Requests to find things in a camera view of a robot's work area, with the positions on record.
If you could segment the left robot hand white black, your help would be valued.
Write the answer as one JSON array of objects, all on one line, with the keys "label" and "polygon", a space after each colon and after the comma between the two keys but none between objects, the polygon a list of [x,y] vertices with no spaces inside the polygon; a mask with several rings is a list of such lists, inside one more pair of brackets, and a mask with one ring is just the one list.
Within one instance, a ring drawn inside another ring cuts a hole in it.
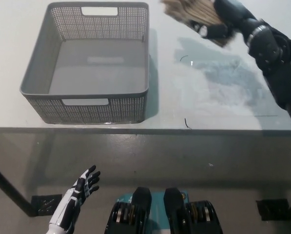
[{"label": "left robot hand white black", "polygon": [[99,189],[100,171],[96,165],[88,168],[62,197],[54,211],[48,226],[47,234],[72,234],[85,200]]}]

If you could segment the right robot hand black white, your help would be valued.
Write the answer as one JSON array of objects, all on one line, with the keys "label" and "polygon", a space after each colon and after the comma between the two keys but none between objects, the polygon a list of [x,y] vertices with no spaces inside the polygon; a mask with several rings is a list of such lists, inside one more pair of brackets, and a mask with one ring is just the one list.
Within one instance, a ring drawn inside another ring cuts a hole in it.
[{"label": "right robot hand black white", "polygon": [[196,0],[191,9],[195,19],[189,20],[189,26],[204,39],[227,39],[237,31],[247,40],[257,28],[265,27],[237,0]]}]

